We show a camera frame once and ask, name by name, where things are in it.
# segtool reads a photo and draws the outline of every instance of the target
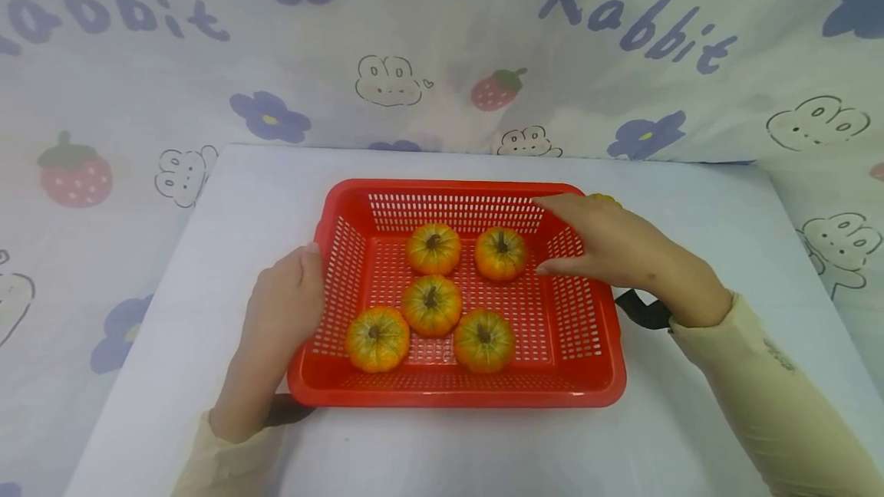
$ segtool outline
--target fabric backdrop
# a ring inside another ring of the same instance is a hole
[[[0,2],[0,497],[64,491],[231,142],[754,162],[884,387],[884,0]]]

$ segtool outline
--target white table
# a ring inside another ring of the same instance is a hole
[[[747,296],[884,466],[884,405],[754,168],[228,146],[68,497],[168,495],[221,387],[257,272],[312,239],[325,194],[352,177],[565,182],[616,196]],[[699,371],[664,332],[621,323],[628,385],[615,405],[320,410],[289,429],[280,495],[766,495]]]

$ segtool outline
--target toy pumpkin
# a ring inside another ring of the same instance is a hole
[[[442,275],[422,276],[402,294],[402,317],[427,337],[448,334],[460,321],[460,289]]]
[[[592,199],[602,200],[604,202],[611,202],[612,204],[616,204],[617,206],[623,207],[620,202],[613,199],[613,196],[609,196],[607,194],[595,193],[595,194],[589,195],[589,197],[592,197]]]
[[[454,329],[454,357],[471,373],[498,373],[516,356],[516,336],[506,319],[476,309]]]
[[[411,330],[393,307],[373,307],[350,322],[344,349],[350,363],[366,373],[386,373],[408,354]]]
[[[448,275],[460,263],[460,236],[451,226],[429,223],[408,238],[405,253],[421,275]]]
[[[491,281],[512,281],[528,263],[528,246],[519,233],[494,226],[476,240],[476,267]]]

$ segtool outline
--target hand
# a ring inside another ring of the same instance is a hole
[[[322,257],[315,243],[261,271],[239,348],[209,415],[217,437],[240,443],[261,431],[292,356],[319,327],[324,309]]]
[[[534,203],[571,225],[584,248],[581,257],[537,265],[538,275],[586,276],[645,290],[661,299],[685,327],[716,326],[731,310],[731,293],[708,263],[616,202],[560,194]]]
[[[325,309],[322,257],[314,242],[258,275],[239,340],[239,355],[285,373],[298,347],[315,333]]]

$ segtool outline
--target beige shirt sleeve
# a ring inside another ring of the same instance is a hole
[[[777,497],[883,497],[884,479],[842,417],[764,333],[740,295],[717,327],[672,323],[731,429]]]
[[[212,433],[209,414],[200,417],[193,450],[170,497],[261,497],[282,442],[281,427],[265,428],[243,443]]]

